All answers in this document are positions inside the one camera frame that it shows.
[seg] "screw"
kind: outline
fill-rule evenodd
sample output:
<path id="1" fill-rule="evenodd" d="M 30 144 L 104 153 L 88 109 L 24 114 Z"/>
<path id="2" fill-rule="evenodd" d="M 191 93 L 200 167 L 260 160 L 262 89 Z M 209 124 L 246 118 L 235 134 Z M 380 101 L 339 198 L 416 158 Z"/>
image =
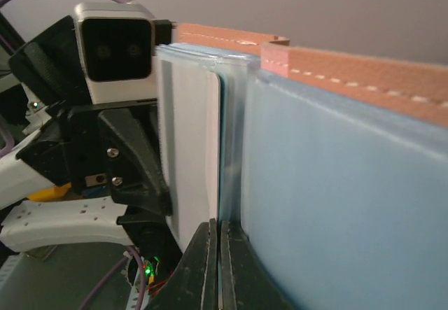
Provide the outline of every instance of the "screw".
<path id="1" fill-rule="evenodd" d="M 109 148 L 109 149 L 107 150 L 107 155 L 108 155 L 110 158 L 115 158 L 115 157 L 117 157 L 119 154 L 120 154 L 120 151 L 119 151 L 117 148 Z"/>
<path id="2" fill-rule="evenodd" d="M 119 186 L 123 184 L 123 178 L 121 177 L 113 177 L 112 178 L 112 184 L 114 184 L 114 186 Z"/>

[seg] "white wall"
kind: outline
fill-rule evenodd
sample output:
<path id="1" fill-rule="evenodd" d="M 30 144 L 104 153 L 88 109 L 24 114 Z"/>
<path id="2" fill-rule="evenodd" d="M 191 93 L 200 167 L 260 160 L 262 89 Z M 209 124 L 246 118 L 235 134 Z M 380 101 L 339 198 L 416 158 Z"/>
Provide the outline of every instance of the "white wall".
<path id="1" fill-rule="evenodd" d="M 2 12 L 31 39 L 79 1 L 14 0 Z M 448 62 L 448 0 L 139 0 L 157 17 L 265 31 L 294 44 Z"/>

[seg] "stitching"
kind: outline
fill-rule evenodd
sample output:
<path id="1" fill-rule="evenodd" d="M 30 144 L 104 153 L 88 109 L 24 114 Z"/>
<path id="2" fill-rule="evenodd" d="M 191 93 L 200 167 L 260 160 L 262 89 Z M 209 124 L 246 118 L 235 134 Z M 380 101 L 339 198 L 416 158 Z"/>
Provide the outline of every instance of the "stitching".
<path id="1" fill-rule="evenodd" d="M 260 45 L 259 43 L 252 42 L 252 41 L 245 41 L 243 39 L 229 39 L 229 38 L 215 37 L 215 36 L 203 35 L 203 34 L 193 34 L 191 32 L 183 32 L 181 34 L 181 37 L 184 37 L 185 35 L 199 36 L 199 37 L 211 38 L 211 39 L 218 39 L 219 41 L 234 42 L 234 43 L 238 43 L 238 44 L 241 44 L 241 45 Z"/>
<path id="2" fill-rule="evenodd" d="M 275 65 L 281 66 L 281 67 L 286 67 L 286 68 L 289 67 L 289 64 L 282 64 L 281 62 L 276 62 L 274 60 L 265 59 L 265 62 L 268 64 L 275 64 Z M 415 94 L 406 96 L 406 94 L 404 94 L 403 92 L 401 92 L 399 90 L 386 90 L 386 89 L 381 89 L 374 85 L 361 85 L 360 83 L 357 83 L 356 81 L 343 81 L 339 78 L 327 77 L 327 76 L 324 76 L 323 74 L 315 74 L 310 71 L 301 71 L 299 69 L 290 69 L 289 71 L 291 73 L 302 74 L 303 76 L 315 77 L 316 79 L 320 79 L 320 80 L 328 80 L 331 83 L 335 83 L 335 84 L 343 84 L 343 86 L 345 86 L 345 87 L 359 87 L 359 88 L 363 88 L 364 90 L 367 90 L 370 92 L 384 93 L 390 97 L 407 97 L 409 100 L 411 100 L 413 102 L 419 102 L 421 104 L 432 104 L 432 105 L 440 106 L 441 108 L 448 108 L 448 100 L 436 100 L 436 99 L 422 97 L 420 95 L 415 95 Z"/>

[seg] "white card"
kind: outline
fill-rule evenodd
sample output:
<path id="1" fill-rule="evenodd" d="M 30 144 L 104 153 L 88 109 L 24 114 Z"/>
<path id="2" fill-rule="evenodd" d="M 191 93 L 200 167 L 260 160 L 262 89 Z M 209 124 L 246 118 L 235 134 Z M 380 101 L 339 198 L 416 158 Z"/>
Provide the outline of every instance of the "white card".
<path id="1" fill-rule="evenodd" d="M 218 215 L 220 78 L 206 69 L 157 63 L 162 170 L 173 215 L 168 226 L 184 251 L 197 227 Z"/>

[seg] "stack of folders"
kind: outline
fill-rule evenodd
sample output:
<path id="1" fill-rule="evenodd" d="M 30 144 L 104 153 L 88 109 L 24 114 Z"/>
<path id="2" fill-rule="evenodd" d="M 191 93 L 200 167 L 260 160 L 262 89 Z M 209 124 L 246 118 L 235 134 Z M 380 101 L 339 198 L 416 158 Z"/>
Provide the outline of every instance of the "stack of folders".
<path id="1" fill-rule="evenodd" d="M 168 223 L 184 250 L 201 222 L 240 219 L 247 66 L 259 57 L 173 43 L 157 48 L 157 60 Z"/>
<path id="2" fill-rule="evenodd" d="M 270 69 L 263 50 L 157 49 L 168 222 L 181 249 L 200 222 L 240 220 L 303 309 L 448 309 L 448 102 L 426 110 L 429 98 L 406 88 L 448 71 L 387 63 L 405 73 L 383 83 L 393 73 L 377 73 L 382 63 L 355 57 L 351 68 L 343 56 L 330 71 L 315 52 L 297 52 L 297 68 Z M 351 79 L 363 78 L 358 60 L 377 84 Z"/>

